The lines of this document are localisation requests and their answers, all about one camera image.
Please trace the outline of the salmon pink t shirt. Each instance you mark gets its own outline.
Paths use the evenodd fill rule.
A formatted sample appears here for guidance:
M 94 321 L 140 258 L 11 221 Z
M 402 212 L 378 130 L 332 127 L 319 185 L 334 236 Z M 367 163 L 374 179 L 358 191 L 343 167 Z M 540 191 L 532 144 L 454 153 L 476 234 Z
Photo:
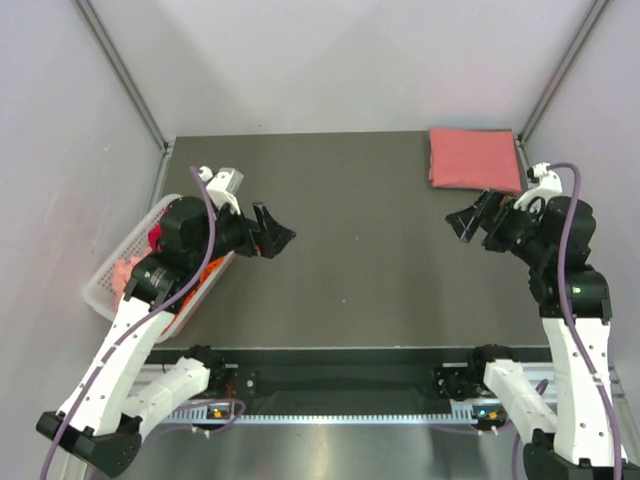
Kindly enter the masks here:
M 510 130 L 431 128 L 429 180 L 436 188 L 519 193 L 521 177 Z

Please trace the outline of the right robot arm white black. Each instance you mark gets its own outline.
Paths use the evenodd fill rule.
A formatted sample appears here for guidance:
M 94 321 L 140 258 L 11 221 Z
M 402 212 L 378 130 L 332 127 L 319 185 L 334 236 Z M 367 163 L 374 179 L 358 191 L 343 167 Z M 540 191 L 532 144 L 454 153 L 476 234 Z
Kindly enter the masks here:
M 531 386 L 508 347 L 476 348 L 466 372 L 469 388 L 493 393 L 516 427 L 527 478 L 638 478 L 611 398 L 609 288 L 587 263 L 596 228 L 592 207 L 574 196 L 535 195 L 519 208 L 514 197 L 486 191 L 446 221 L 463 242 L 483 229 L 486 250 L 509 252 L 529 268 L 551 350 L 556 406 Z

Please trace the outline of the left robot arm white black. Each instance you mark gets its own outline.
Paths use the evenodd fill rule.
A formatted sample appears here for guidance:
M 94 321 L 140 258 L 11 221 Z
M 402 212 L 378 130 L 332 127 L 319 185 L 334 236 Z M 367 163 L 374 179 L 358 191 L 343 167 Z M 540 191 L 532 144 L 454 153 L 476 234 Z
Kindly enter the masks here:
M 222 402 L 224 418 L 241 401 L 231 397 L 231 375 L 221 354 L 196 345 L 162 377 L 131 391 L 151 350 L 177 315 L 195 304 L 211 265 L 234 253 L 272 259 L 295 238 L 267 207 L 255 216 L 231 205 L 178 197 L 163 210 L 150 252 L 134 267 L 116 316 L 76 391 L 39 418 L 37 431 L 101 474 L 116 478 L 132 463 L 149 433 L 199 395 Z

